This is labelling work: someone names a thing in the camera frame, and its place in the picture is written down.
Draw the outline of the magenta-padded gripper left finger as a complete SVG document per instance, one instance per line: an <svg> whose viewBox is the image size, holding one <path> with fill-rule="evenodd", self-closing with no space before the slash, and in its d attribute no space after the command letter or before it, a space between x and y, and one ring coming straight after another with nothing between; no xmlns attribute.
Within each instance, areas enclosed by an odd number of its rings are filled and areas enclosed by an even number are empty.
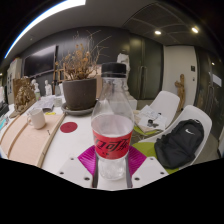
<svg viewBox="0 0 224 224"><path fill-rule="evenodd" d="M91 146L78 157L70 157L57 175L81 187L92 188L96 164L95 147Z"/></svg>

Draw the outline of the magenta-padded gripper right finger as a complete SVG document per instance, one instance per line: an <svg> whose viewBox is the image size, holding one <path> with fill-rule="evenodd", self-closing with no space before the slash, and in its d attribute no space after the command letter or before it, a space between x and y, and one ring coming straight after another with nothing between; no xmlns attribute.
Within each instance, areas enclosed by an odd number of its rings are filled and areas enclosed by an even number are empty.
<svg viewBox="0 0 224 224"><path fill-rule="evenodd" d="M130 146L127 157L127 186L140 188L168 175L155 157L146 157Z"/></svg>

